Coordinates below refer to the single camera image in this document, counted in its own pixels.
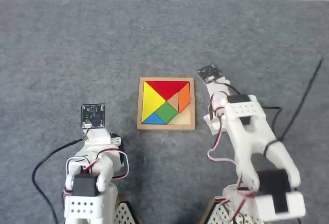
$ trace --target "beige triangle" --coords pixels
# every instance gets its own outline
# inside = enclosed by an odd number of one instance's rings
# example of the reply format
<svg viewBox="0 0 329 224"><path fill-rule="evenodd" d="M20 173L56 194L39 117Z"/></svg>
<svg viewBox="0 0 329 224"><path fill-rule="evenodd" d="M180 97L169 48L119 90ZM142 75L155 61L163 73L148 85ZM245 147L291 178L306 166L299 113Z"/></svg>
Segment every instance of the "beige triangle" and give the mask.
<svg viewBox="0 0 329 224"><path fill-rule="evenodd" d="M177 114L168 125L190 125L191 124L191 105L188 105L183 112Z"/></svg>
<svg viewBox="0 0 329 224"><path fill-rule="evenodd" d="M178 112L178 93L173 95L167 102Z"/></svg>

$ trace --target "black cable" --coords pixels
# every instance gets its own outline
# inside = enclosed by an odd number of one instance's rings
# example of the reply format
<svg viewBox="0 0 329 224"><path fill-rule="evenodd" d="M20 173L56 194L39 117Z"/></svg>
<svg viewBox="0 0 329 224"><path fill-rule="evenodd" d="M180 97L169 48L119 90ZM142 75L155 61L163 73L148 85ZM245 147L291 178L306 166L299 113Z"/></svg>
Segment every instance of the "black cable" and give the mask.
<svg viewBox="0 0 329 224"><path fill-rule="evenodd" d="M233 89L238 95L240 95L241 93L236 89L234 88L234 86L230 85L230 84L227 84L227 83L220 83L220 82L217 82L216 80L213 81L215 84L223 84L231 89Z"/></svg>
<svg viewBox="0 0 329 224"><path fill-rule="evenodd" d="M310 89L312 88L312 85L313 85L313 83L314 83L314 80L315 80L316 76L318 75L318 72L319 72L319 70L320 70L320 67L321 67L322 62L323 62L323 58L321 58L321 59L319 60L319 63L318 63L318 65L317 65L317 67L315 68L315 71L314 71L314 73L313 73L311 79L310 79L309 82L308 82L308 85L307 85L307 87L306 87L306 90L305 90L305 92L304 92L304 95L303 95L302 99L300 100L300 103L298 104L298 106L297 106L297 108L296 108L296 111L294 112L294 114L293 114L293 116L292 116L290 122L288 123L286 129L284 130L284 132L283 132L282 135L280 136L280 140L281 140L281 141L284 139L284 137L285 137L286 134L288 133L289 129L291 128L293 122L295 121L297 115L299 114L299 112L300 112L300 110L301 110L301 108L302 108L302 106L303 106L303 104L304 104L304 102L305 102L305 100L306 100L306 97L307 97L307 95L308 95Z"/></svg>
<svg viewBox="0 0 329 224"><path fill-rule="evenodd" d="M78 139L78 140L74 140L72 142L69 142L67 144L64 144L58 148L56 148L55 150L53 150L49 155L47 155L45 158L43 158L34 168L33 172L32 172L32 183L34 185L34 187L37 189L37 191L41 194L41 196L46 200L47 204L49 205L50 207L50 210L51 210L51 213L52 213L52 216L53 216L53 220L55 222L55 224L58 224L58 219L57 219L57 215L56 215L56 211L52 205L52 203L50 202L49 198L46 196L46 194L41 190L41 188L39 187L38 183L36 182L35 180L35 175L36 175L36 172L37 170L42 166L43 163L45 163L52 155L54 155L55 153L57 153L58 151L61 151L71 145L74 145L74 144L77 144L79 143L80 141L82 141L84 139L84 137L87 135L89 130L87 130L87 132L85 133L85 135Z"/></svg>
<svg viewBox="0 0 329 224"><path fill-rule="evenodd" d="M265 146L264 153L263 153L263 155L264 155L265 157L266 157L266 153L267 153L268 148L269 148L272 144L274 144L274 143L276 143L276 142L282 142L282 141L284 140L285 135L287 134L287 132L288 132L289 129L291 128L292 124L294 123L294 121L295 121L297 115L299 114L299 112L300 112L300 110L301 110L301 108L302 108L302 106L303 106L303 104L304 104L304 102L305 102L305 100L306 100L306 97L307 97L307 95L308 95L310 89L312 88L312 85L313 85L313 83L314 83L314 80L315 80L316 76L318 75L318 72L319 72L319 70L320 70L320 67L321 67L322 62L323 62L323 58L321 58L321 59L319 60L319 63L318 63L318 65L317 65L317 67L315 68L315 71L314 71L314 73L313 73L311 79L310 79L309 82L308 82L308 85L307 85L306 90L305 90L305 92L304 92L304 94L303 94L303 97L302 97L302 99L300 100L300 102L299 102L299 104L298 104L298 106L297 106L297 108L296 108L296 110L295 110L295 112L294 112L294 114L293 114L291 120L289 121L289 123L288 123L288 125L286 126L286 129L284 130L284 132L282 133L282 135L281 135L278 139L275 139L275 140L273 140L273 141L270 141L270 142ZM277 117L278 117L278 115L279 115L280 112L278 112L278 113L276 114L275 120L273 119L273 123L274 123L274 124L275 124L275 121L276 121L276 119L277 119Z"/></svg>
<svg viewBox="0 0 329 224"><path fill-rule="evenodd" d="M272 128L272 131L273 131L275 136L276 136L275 125L276 125L278 116L281 113L282 109L283 108L281 108L281 107L278 109L277 113L274 115L273 120L272 120L271 128Z"/></svg>

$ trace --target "red triangle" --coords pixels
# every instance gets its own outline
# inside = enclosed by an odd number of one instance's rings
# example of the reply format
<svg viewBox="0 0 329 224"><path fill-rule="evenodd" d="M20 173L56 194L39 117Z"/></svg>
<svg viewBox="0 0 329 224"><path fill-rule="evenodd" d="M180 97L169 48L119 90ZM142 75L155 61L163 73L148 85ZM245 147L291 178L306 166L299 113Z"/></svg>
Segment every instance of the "red triangle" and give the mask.
<svg viewBox="0 0 329 224"><path fill-rule="evenodd" d="M146 81L166 101L179 92L188 81Z"/></svg>

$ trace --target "wooden frame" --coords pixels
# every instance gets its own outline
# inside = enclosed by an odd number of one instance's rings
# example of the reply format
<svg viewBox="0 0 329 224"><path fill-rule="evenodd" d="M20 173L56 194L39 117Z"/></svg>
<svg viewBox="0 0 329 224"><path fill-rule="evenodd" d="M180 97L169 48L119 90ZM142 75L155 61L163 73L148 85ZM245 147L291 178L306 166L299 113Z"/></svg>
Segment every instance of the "wooden frame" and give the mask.
<svg viewBox="0 0 329 224"><path fill-rule="evenodd" d="M145 81L188 81L190 82L190 117L191 124L188 125L148 125L142 124L142 108L143 108L143 91ZM139 96L137 111L137 129L139 130L195 130L195 90L193 78L166 78L166 77L142 77L139 79Z"/></svg>

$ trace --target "tangram puzzle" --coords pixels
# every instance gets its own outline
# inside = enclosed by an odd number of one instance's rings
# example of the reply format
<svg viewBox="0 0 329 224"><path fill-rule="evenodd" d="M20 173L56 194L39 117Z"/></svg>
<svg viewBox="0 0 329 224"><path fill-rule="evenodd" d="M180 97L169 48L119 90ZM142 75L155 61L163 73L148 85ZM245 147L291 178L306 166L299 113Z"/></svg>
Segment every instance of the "tangram puzzle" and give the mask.
<svg viewBox="0 0 329 224"><path fill-rule="evenodd" d="M137 129L195 129L193 78L140 78Z"/></svg>

